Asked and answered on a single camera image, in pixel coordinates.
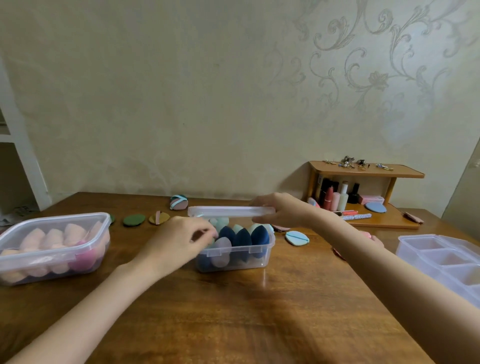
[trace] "clear plastic organizer box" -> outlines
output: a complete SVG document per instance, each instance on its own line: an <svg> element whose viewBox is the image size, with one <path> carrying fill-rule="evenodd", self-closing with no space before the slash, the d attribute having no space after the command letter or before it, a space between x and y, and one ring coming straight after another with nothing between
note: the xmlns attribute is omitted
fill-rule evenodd
<svg viewBox="0 0 480 364"><path fill-rule="evenodd" d="M398 239L398 257L480 308L480 247L442 235Z"/></svg>
<svg viewBox="0 0 480 364"><path fill-rule="evenodd" d="M0 284L13 286L96 270L110 244L105 212L34 218L0 235Z"/></svg>
<svg viewBox="0 0 480 364"><path fill-rule="evenodd" d="M220 234L220 237L223 237L222 243L220 243L220 239L217 239L197 255L195 259L197 269L206 273L265 267L270 259L272 247L275 245L275 234L270 225L254 224L252 217L273 213L275 213L275 209L272 207L189 207L188 216L203 217L209 220L219 233L225 226L230 227L230 230L223 230L223 235ZM265 228L268 236L259 226Z"/></svg>

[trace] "white frame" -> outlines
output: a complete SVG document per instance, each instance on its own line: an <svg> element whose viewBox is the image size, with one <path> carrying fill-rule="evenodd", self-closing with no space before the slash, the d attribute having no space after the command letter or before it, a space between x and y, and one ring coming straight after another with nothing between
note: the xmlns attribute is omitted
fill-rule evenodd
<svg viewBox="0 0 480 364"><path fill-rule="evenodd" d="M7 75L7 71L0 57L0 109L7 122L10 137L4 135L0 142L14 143L18 157L22 162L30 187L40 210L45 210L52 205L52 199L48 193L47 184L43 178L38 160L33 151L25 127L25 119L18 110L15 96Z"/></svg>

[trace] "table surface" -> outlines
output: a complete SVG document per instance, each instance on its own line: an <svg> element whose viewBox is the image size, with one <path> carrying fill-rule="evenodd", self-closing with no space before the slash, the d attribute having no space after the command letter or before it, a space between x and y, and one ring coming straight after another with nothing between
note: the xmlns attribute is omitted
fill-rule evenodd
<svg viewBox="0 0 480 364"><path fill-rule="evenodd" d="M377 163L370 163L370 168L361 170L358 165L354 163L355 168L340 167L336 162L335 164L325 163L321 160L311 160L310 166L316 170L317 173L327 176L368 176L368 177L398 177L398 178L424 178L425 175L413 168L404 166L403 164L390 164L386 165L393 170L384 170L383 168L376 167Z"/></svg>
<svg viewBox="0 0 480 364"><path fill-rule="evenodd" d="M168 210L159 196L77 193L40 216L105 211L111 245L91 274L0 287L0 362L79 303L158 228L125 228L123 217ZM190 205L246 201L190 199ZM473 241L420 209L419 230L362 228L394 252L398 236L434 233ZM187 211L171 212L186 216ZM282 234L266 268L201 274L193 262L163 278L118 319L88 363L432 363L349 265L312 231L295 247Z"/></svg>

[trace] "green powder puff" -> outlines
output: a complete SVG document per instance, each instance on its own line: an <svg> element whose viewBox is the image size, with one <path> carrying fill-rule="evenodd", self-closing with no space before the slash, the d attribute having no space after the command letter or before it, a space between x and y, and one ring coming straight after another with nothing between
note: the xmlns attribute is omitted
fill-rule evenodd
<svg viewBox="0 0 480 364"><path fill-rule="evenodd" d="M138 226L145 221L145 215L130 215L123 219L123 225L127 227Z"/></svg>

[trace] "wallpaper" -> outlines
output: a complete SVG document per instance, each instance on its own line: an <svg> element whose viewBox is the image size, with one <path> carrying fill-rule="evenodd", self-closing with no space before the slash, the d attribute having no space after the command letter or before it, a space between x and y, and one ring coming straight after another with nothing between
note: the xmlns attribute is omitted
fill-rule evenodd
<svg viewBox="0 0 480 364"><path fill-rule="evenodd" d="M54 201L301 196L308 160L426 174L441 215L480 136L476 0L4 1L0 48Z"/></svg>

